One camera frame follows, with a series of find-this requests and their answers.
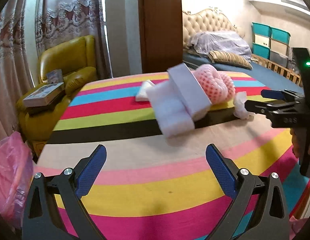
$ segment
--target curtain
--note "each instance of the curtain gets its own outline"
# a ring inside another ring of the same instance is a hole
[[[9,0],[0,13],[0,140],[18,130],[15,103],[33,85],[24,37],[25,0]]]
[[[112,77],[101,2],[102,0],[37,0],[35,34],[38,56],[64,41],[91,34],[95,37],[99,78]]]

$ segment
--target metal screw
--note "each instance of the metal screw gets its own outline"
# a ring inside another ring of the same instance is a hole
[[[40,172],[37,172],[34,176],[35,179],[39,179],[42,176]]]
[[[277,174],[276,172],[273,172],[273,173],[272,173],[272,177],[273,177],[274,179],[278,179],[278,174]]]
[[[248,174],[249,174],[249,171],[246,170],[246,169],[241,169],[241,170],[240,170],[240,173],[243,174],[243,175],[248,175]]]
[[[70,175],[70,174],[72,174],[72,172],[73,172],[73,170],[71,168],[67,168],[64,170],[65,175]]]

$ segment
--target teal storage box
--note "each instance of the teal storage box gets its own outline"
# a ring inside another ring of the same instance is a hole
[[[272,37],[271,27],[262,23],[253,23],[253,32],[266,37]]]
[[[253,43],[253,54],[266,59],[270,59],[270,53],[271,53],[270,48],[265,47],[263,45],[259,45],[257,43]]]
[[[281,42],[284,42],[286,44],[289,44],[289,39],[291,37],[289,32],[283,31],[281,29],[274,28],[274,27],[271,27],[271,29],[272,29],[272,38],[274,40],[281,41]]]

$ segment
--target pink plastic bag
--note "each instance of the pink plastic bag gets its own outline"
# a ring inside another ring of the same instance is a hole
[[[0,141],[0,214],[20,228],[33,175],[32,152],[19,132]]]

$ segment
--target storage bin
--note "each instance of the storage bin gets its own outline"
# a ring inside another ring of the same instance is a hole
[[[263,35],[266,37],[270,37],[272,35],[272,29],[268,25],[262,23],[254,23],[253,22],[253,31],[255,34]]]
[[[257,56],[266,59],[270,59],[270,48],[253,43],[253,54],[256,54]]]
[[[272,30],[272,38],[274,40],[278,40],[286,44],[289,44],[289,39],[291,37],[289,32],[274,27],[271,27],[271,30]]]
[[[286,56],[288,51],[288,45],[280,41],[271,39],[271,50]]]
[[[255,34],[255,43],[269,48],[271,44],[271,38]]]
[[[281,55],[281,54],[271,50],[270,61],[286,68],[287,62],[288,62],[288,57],[286,55]]]

